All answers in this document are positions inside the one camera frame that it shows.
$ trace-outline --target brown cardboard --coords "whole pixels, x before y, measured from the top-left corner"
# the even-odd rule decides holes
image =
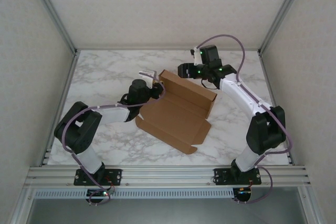
[[[217,94],[163,70],[166,95],[156,103],[143,106],[136,125],[185,154],[196,152],[211,124],[208,118]]]

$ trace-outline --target gray floor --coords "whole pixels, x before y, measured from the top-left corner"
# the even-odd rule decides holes
[[[253,197],[266,189],[254,189]],[[34,201],[28,223],[306,223],[295,188],[275,188],[263,201],[238,205],[231,199],[124,199],[98,207],[85,200]]]

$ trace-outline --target white marble table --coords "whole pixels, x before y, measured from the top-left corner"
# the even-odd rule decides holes
[[[220,51],[223,64],[238,68],[242,53]],[[76,101],[89,106],[116,103],[139,70],[163,69],[177,73],[181,63],[192,62],[188,51],[82,51],[76,66],[64,114]],[[244,82],[262,99],[270,103],[269,92],[255,51],[246,52],[241,71]],[[212,128],[197,152],[186,155],[137,128],[135,122],[100,126],[93,148],[106,165],[229,165],[246,146],[249,121],[225,94],[218,93],[208,121]],[[61,143],[55,139],[49,165],[75,164]],[[286,154],[268,156],[267,165],[287,165]]]

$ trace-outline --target purple cable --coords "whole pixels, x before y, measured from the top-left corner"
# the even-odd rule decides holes
[[[219,34],[219,35],[216,35],[216,36],[213,36],[213,37],[211,37],[211,38],[209,38],[209,39],[207,39],[207,40],[205,40],[205,41],[203,41],[201,44],[199,44],[196,48],[198,49],[198,48],[200,48],[202,45],[204,45],[205,43],[207,43],[207,42],[209,42],[210,40],[212,40],[212,39],[215,39],[215,38],[219,38],[219,37],[228,37],[228,38],[231,38],[231,39],[234,39],[235,41],[237,41],[238,42],[238,44],[240,45],[240,47],[241,47],[241,49],[242,49],[242,52],[243,52],[243,58],[241,59],[242,61],[241,61],[241,63],[240,63],[240,65],[239,65],[239,67],[238,67],[238,70],[237,70],[237,75],[236,75],[236,80],[237,80],[237,82],[238,83],[241,83],[240,82],[240,80],[239,80],[239,74],[240,74],[240,71],[241,71],[241,69],[242,69],[242,67],[243,67],[243,64],[244,64],[244,61],[245,61],[245,48],[244,48],[244,46],[243,46],[243,43],[238,39],[238,38],[236,38],[235,36],[232,36],[232,35],[229,35],[229,34]],[[257,103],[257,104],[259,104],[259,100],[250,92],[250,91],[248,91],[248,89],[243,85],[243,84],[241,84],[240,85],[241,86],[241,88]],[[263,160],[264,158],[265,158],[265,156],[266,155],[269,155],[269,154],[283,154],[283,153],[287,153],[287,152],[289,152],[291,149],[292,149],[292,147],[293,147],[293,142],[292,142],[292,139],[291,139],[291,136],[290,136],[290,134],[289,134],[289,132],[285,129],[285,127],[282,125],[282,123],[277,119],[277,117],[268,109],[268,108],[266,108],[266,106],[265,105],[263,105],[262,103],[260,103],[259,104],[260,105],[260,107],[262,107],[273,119],[274,119],[274,121],[276,121],[276,123],[278,124],[278,126],[281,128],[281,130],[284,132],[284,134],[286,135],[286,137],[287,137],[287,139],[288,139],[288,147],[287,147],[287,149],[285,149],[285,150],[283,150],[283,151],[278,151],[278,152],[265,152],[264,154],[263,154],[263,156],[261,156],[256,162],[255,162],[255,166],[257,166],[259,163],[260,163],[260,161],[261,160]],[[270,172],[266,169],[266,168],[264,168],[263,166],[258,166],[258,167],[260,167],[261,169],[263,169],[263,170],[265,170],[265,172],[268,174],[268,176],[269,176],[269,178],[270,178],[270,180],[271,180],[271,185],[270,185],[270,188],[269,188],[269,190],[268,190],[268,192],[264,195],[264,196],[262,196],[262,197],[260,197],[260,198],[258,198],[258,199],[255,199],[255,200],[252,200],[252,201],[248,201],[248,202],[245,202],[245,204],[251,204],[251,203],[256,203],[256,202],[258,202],[258,201],[260,201],[260,200],[262,200],[262,199],[265,199],[271,192],[272,192],[272,190],[273,190],[273,179],[272,179],[272,176],[271,176],[271,174],[270,174]]]
[[[149,74],[145,74],[145,73],[140,73],[140,75],[142,76],[147,76],[147,77],[150,77],[152,78],[154,81],[157,81],[161,87],[163,88],[163,91],[162,91],[162,95],[156,99],[156,100],[153,100],[153,101],[149,101],[149,102],[146,102],[146,103],[139,103],[139,104],[133,104],[133,105],[124,105],[124,104],[109,104],[109,105],[102,105],[102,106],[92,106],[92,107],[88,107],[86,109],[83,109],[82,111],[78,112],[76,115],[74,115],[69,121],[68,123],[65,125],[64,127],[64,130],[62,132],[62,138],[61,138],[61,142],[62,142],[62,146],[63,146],[63,149],[67,152],[69,152],[72,157],[74,158],[74,160],[78,163],[79,167],[86,173],[86,175],[89,177],[89,179],[96,185],[98,186],[100,189],[97,190],[97,191],[94,191],[90,197],[89,197],[89,204],[91,204],[91,198],[93,195],[95,195],[96,193],[100,192],[100,191],[105,191],[107,193],[107,196],[109,197],[108,200],[106,201],[102,201],[100,203],[96,203],[95,205],[102,205],[104,203],[107,203],[110,199],[111,199],[111,195],[109,194],[109,192],[107,191],[107,189],[103,188],[92,176],[91,174],[88,172],[88,170],[85,169],[85,167],[83,166],[83,164],[81,163],[81,161],[78,159],[78,157],[76,156],[76,154],[71,150],[69,149],[66,145],[65,145],[65,135],[66,135],[66,132],[67,130],[69,129],[71,123],[76,119],[78,118],[80,115],[84,114],[85,112],[89,111],[89,110],[96,110],[96,109],[108,109],[108,108],[115,108],[115,107],[122,107],[122,108],[130,108],[130,107],[138,107],[138,106],[143,106],[143,105],[148,105],[148,104],[152,104],[152,103],[156,103],[158,102],[159,100],[161,100],[165,94],[166,94],[166,89],[164,87],[164,85],[159,81],[159,79],[157,79],[155,76],[151,76]]]

